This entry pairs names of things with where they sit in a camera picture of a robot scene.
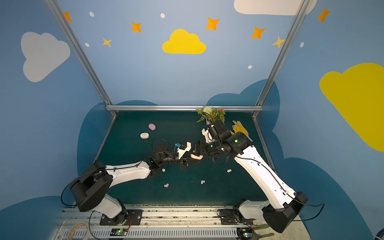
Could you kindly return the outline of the pink earbud charging case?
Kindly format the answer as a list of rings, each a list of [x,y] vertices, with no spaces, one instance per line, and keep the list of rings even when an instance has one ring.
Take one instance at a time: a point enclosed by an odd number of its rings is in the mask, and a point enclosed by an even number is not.
[[[191,154],[191,158],[195,160],[201,160],[203,158],[203,155],[196,156],[194,154]]]

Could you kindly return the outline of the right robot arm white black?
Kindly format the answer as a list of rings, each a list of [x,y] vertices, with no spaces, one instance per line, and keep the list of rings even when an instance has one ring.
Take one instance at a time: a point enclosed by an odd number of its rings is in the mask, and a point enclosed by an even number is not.
[[[281,180],[244,133],[232,133],[218,120],[206,125],[202,135],[205,141],[200,156],[214,160],[225,154],[234,158],[267,197],[264,202],[245,200],[235,209],[243,218],[264,220],[274,231],[283,233],[308,202],[307,195],[296,192]]]

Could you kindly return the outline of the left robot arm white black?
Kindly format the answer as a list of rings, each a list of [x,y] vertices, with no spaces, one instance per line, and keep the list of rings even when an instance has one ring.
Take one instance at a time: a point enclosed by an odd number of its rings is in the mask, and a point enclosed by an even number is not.
[[[195,145],[182,141],[172,152],[166,143],[160,142],[151,151],[148,158],[133,164],[105,166],[102,162],[93,163],[69,185],[78,209],[99,212],[120,225],[128,218],[128,211],[124,204],[108,195],[110,188],[150,178],[162,170],[162,164],[180,164],[181,168],[187,168],[203,158],[201,141]]]

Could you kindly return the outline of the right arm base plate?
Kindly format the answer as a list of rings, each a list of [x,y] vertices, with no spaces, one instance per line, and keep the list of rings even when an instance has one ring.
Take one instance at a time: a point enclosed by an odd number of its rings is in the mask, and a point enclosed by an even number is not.
[[[217,215],[222,225],[252,225],[254,219],[244,218],[238,210],[219,209]]]

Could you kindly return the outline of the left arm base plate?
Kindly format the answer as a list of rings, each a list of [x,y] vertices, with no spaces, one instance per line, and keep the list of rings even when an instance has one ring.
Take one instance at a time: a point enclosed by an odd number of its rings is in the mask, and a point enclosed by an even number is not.
[[[100,226],[139,226],[141,223],[143,210],[122,210],[116,217],[108,218],[102,214]]]

